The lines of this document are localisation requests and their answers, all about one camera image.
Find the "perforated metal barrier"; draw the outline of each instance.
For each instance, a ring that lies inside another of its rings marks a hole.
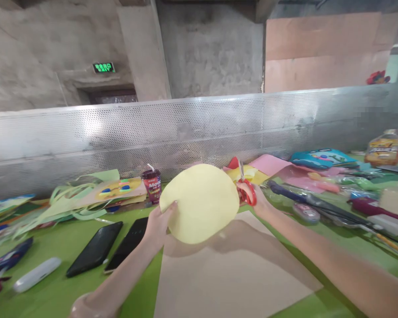
[[[398,127],[398,84],[0,113],[0,199],[150,163],[169,180],[195,162],[362,149]]]

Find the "scissors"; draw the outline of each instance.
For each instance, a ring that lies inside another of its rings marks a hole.
[[[249,197],[249,195],[248,195],[244,190],[241,190],[241,189],[237,189],[237,190],[239,191],[239,193],[240,193],[240,195],[241,195],[242,201],[248,203],[248,204],[251,205],[251,206],[254,206],[254,205],[256,205],[256,194],[255,194],[255,190],[253,189],[252,184],[251,184],[248,180],[245,179],[245,174],[244,174],[244,172],[243,172],[243,163],[240,162],[240,160],[238,160],[238,162],[239,162],[239,170],[240,170],[240,176],[241,176],[241,178],[239,179],[238,182],[239,182],[239,183],[245,183],[245,184],[248,185],[249,190],[250,190],[251,193],[252,193],[252,199]]]

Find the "yellow craft cutout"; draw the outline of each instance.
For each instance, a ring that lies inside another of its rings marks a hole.
[[[224,171],[198,164],[178,174],[162,191],[161,210],[178,202],[170,219],[172,235],[188,244],[197,244],[224,228],[239,210],[237,188]]]

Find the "green table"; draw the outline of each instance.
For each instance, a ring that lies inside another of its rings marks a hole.
[[[353,157],[360,160],[363,159],[362,156]],[[340,204],[340,206],[349,210],[347,204]],[[243,206],[239,209],[239,212],[245,210],[253,211],[251,207]],[[148,216],[150,211],[151,208],[103,217],[110,221],[124,222],[124,226],[109,255],[115,252],[133,222],[136,219]],[[273,317],[364,317],[364,314],[346,299],[306,256],[292,246],[269,224],[266,222],[264,224],[324,285],[323,289],[275,314]],[[77,297],[93,291],[107,277],[103,274],[104,265],[70,279],[65,277],[66,270],[71,263],[95,232],[104,225],[105,223],[95,220],[69,221],[58,224],[54,228],[35,231],[34,244],[31,249],[16,267],[7,272],[13,278],[3,283],[4,288],[0,293],[0,318],[66,317]],[[308,227],[398,277],[398,258],[373,244],[368,234],[365,234],[364,231],[331,227],[322,223]],[[16,243],[10,242],[1,246],[0,255],[9,251],[15,245]],[[13,292],[12,285],[18,278],[50,257],[59,257],[62,260],[62,265],[29,291],[22,294]],[[125,301],[121,317],[153,317],[161,260],[162,251],[151,262]]]

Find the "exit sign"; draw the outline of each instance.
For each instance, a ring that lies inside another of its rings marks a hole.
[[[98,73],[115,73],[114,64],[113,63],[94,63],[93,64],[94,72]]]

